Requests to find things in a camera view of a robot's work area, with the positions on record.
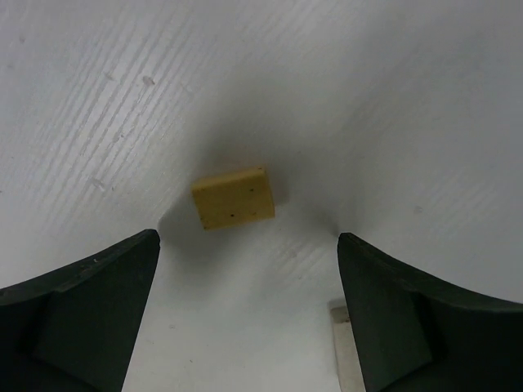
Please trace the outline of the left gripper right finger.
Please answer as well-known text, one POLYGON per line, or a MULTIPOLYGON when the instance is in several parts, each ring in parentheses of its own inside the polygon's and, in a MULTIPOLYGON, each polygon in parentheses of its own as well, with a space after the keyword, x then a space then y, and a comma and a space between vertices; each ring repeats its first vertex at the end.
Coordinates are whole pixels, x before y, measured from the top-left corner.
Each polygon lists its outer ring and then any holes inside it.
POLYGON ((337 242, 367 391, 520 391, 522 305, 448 283, 350 233, 337 242))

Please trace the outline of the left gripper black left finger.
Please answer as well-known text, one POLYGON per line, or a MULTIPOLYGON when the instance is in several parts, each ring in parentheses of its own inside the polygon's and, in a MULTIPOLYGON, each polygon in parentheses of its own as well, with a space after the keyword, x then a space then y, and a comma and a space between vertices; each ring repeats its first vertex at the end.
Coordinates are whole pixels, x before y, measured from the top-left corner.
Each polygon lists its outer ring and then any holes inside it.
POLYGON ((1 290, 3 391, 120 391, 159 260, 146 229, 1 290))

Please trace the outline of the tan eraser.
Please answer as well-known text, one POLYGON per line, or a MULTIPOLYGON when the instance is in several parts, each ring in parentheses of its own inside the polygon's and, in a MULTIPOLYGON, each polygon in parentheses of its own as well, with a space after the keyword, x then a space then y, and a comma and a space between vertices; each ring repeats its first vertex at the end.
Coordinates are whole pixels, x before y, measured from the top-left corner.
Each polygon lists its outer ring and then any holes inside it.
POLYGON ((205 177, 195 181, 190 190, 205 230, 275 217, 275 204, 264 167, 205 177))

